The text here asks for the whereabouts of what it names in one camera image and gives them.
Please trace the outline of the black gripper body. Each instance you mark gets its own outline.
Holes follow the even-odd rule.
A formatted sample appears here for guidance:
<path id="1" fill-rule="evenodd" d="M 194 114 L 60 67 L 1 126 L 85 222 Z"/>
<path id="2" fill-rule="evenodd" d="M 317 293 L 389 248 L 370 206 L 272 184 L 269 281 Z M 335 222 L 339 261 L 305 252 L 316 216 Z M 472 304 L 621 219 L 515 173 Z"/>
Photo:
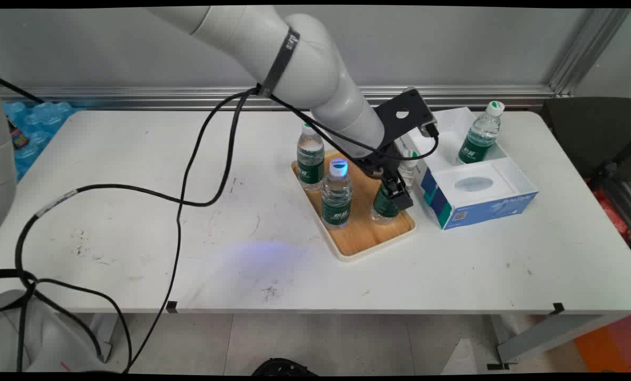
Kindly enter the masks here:
<path id="1" fill-rule="evenodd" d="M 373 180 L 394 180 L 398 181 L 400 161 L 390 158 L 401 157 L 397 150 L 385 150 L 383 154 L 371 152 L 370 154 L 354 158 L 354 163 Z"/>

